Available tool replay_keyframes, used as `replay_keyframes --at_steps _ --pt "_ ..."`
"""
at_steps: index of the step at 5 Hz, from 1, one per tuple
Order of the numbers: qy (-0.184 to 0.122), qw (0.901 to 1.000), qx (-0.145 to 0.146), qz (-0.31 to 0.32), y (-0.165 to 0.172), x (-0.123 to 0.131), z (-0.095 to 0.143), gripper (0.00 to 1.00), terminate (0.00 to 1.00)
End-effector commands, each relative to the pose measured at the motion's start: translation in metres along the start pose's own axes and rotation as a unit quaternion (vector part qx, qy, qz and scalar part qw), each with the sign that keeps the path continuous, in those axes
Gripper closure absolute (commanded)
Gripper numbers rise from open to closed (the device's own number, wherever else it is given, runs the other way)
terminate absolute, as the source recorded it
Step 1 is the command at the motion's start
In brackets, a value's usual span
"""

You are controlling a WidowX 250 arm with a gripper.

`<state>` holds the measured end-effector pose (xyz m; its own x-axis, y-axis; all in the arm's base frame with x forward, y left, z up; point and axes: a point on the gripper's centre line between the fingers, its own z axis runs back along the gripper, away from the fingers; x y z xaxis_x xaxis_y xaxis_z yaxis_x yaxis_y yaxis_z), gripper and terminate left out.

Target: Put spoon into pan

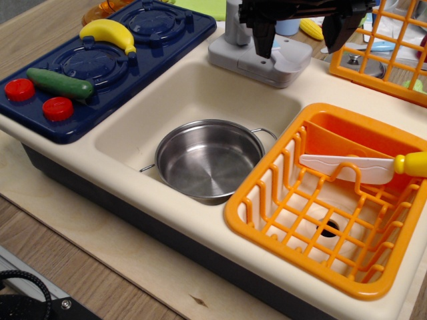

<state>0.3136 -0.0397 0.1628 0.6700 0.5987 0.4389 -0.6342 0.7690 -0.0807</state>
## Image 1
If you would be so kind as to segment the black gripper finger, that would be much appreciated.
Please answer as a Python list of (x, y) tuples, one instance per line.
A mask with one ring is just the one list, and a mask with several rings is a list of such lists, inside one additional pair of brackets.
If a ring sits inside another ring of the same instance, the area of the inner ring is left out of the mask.
[(328, 53), (340, 50), (357, 30), (360, 16), (343, 16), (339, 14), (327, 16), (322, 24), (322, 33)]
[(276, 35), (276, 23), (274, 21), (255, 21), (252, 31), (256, 54), (269, 59)]

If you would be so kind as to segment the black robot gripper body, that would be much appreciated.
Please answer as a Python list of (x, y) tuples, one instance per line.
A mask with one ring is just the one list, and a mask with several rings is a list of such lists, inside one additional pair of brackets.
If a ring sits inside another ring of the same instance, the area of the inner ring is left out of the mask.
[(309, 17), (346, 19), (372, 12), (376, 1), (242, 1), (238, 9), (240, 23), (275, 23)]

